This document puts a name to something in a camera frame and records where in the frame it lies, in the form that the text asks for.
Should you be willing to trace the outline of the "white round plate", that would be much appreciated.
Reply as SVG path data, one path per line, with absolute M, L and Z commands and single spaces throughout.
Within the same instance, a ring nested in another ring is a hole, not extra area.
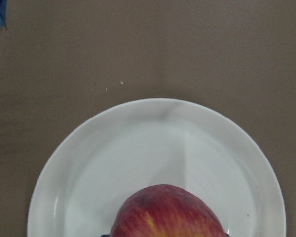
M 204 106 L 143 99 L 107 109 L 54 151 L 35 186 L 29 237 L 107 234 L 124 201 L 155 184 L 203 200 L 232 237 L 284 237 L 276 175 L 254 140 Z

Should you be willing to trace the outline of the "red yellow apple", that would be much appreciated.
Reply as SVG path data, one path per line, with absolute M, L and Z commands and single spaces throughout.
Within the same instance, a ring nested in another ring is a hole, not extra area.
M 119 209 L 111 237 L 225 237 L 213 211 L 194 194 L 153 185 L 132 194 Z

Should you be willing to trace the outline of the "vertical blue tape strip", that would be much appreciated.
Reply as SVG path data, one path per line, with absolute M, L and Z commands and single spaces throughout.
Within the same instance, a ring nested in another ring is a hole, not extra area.
M 0 0 L 0 27 L 6 27 L 7 0 Z

